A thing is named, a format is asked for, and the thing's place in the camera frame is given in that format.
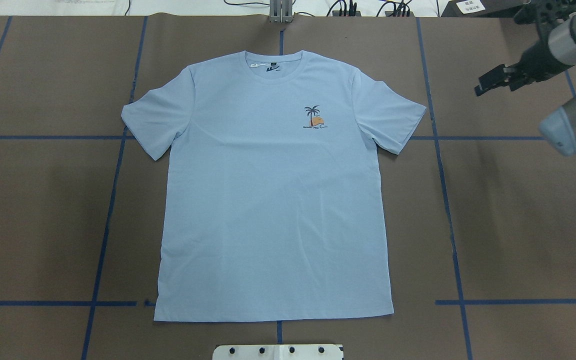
short sleeve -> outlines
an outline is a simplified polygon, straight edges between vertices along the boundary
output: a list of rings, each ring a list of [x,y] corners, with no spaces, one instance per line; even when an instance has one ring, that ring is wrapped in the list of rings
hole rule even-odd
[[[426,112],[426,107],[392,91],[361,71],[352,79],[352,108],[359,129],[381,148],[398,154]]]
[[[125,105],[121,118],[146,153],[157,160],[188,127],[194,104],[195,83],[186,67],[169,83]]]

neckline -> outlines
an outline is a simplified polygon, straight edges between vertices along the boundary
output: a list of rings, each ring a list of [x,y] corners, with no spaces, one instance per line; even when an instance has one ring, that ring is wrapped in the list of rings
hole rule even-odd
[[[243,50],[242,52],[239,53],[239,63],[241,64],[242,69],[246,73],[247,77],[251,78],[252,80],[255,80],[256,82],[260,82],[261,84],[266,85],[284,84],[286,82],[289,82],[297,75],[299,75],[299,73],[301,73],[302,70],[304,70],[304,66],[306,66],[308,59],[309,59],[308,52],[304,50],[297,51],[294,54],[286,54],[286,55],[261,55],[246,50]],[[300,61],[299,64],[297,65],[297,68],[294,69],[294,71],[292,71],[288,75],[279,77],[278,79],[267,79],[254,73],[252,69],[249,68],[247,60],[253,60],[255,62],[290,62],[294,60],[300,60]]]

graphic print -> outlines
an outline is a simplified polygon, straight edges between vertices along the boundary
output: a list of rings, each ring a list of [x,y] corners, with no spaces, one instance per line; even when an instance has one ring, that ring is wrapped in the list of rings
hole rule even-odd
[[[319,105],[314,105],[313,107],[304,107],[304,109],[306,109],[306,116],[310,117],[310,125],[304,126],[304,128],[323,129],[328,127],[324,125],[324,119],[320,116],[317,116],[320,113],[320,110],[317,109],[318,106]]]

sleeve hem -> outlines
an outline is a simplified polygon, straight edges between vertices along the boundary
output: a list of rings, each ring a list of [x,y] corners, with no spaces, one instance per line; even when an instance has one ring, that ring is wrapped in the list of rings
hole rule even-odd
[[[410,138],[412,137],[412,135],[414,134],[415,130],[417,130],[417,127],[419,126],[419,123],[421,123],[421,119],[424,118],[426,112],[428,111],[428,107],[427,106],[423,106],[423,111],[421,112],[421,115],[419,115],[418,119],[416,119],[416,121],[414,121],[414,125],[412,127],[412,129],[410,129],[410,132],[407,133],[406,137],[404,137],[404,139],[401,142],[398,142],[398,144],[400,146],[398,146],[398,149],[393,152],[394,155],[399,155],[402,150],[404,149],[404,146],[406,146],[406,144],[408,143],[408,141],[410,140]]]
[[[160,155],[157,155],[156,153],[154,153],[153,150],[150,148],[150,146],[147,146],[146,143],[141,141],[141,139],[140,139],[141,135],[139,135],[137,132],[134,132],[134,130],[133,130],[133,116],[131,114],[131,110],[130,110],[129,105],[130,104],[124,106],[123,111],[121,112],[121,119],[123,120],[123,123],[126,124],[126,128],[128,128],[128,130],[130,130],[130,133],[132,133],[132,136],[137,140],[137,142],[139,143],[141,148],[143,148],[143,150],[149,155],[149,157],[151,157],[154,161],[159,160],[160,157],[162,157],[163,153],[160,153]]]

metal bracket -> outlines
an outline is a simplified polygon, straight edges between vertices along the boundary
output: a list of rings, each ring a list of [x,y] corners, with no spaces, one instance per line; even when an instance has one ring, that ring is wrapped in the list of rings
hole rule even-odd
[[[222,345],[212,360],[343,360],[339,344]]]
[[[270,22],[292,23],[293,0],[270,0]]]

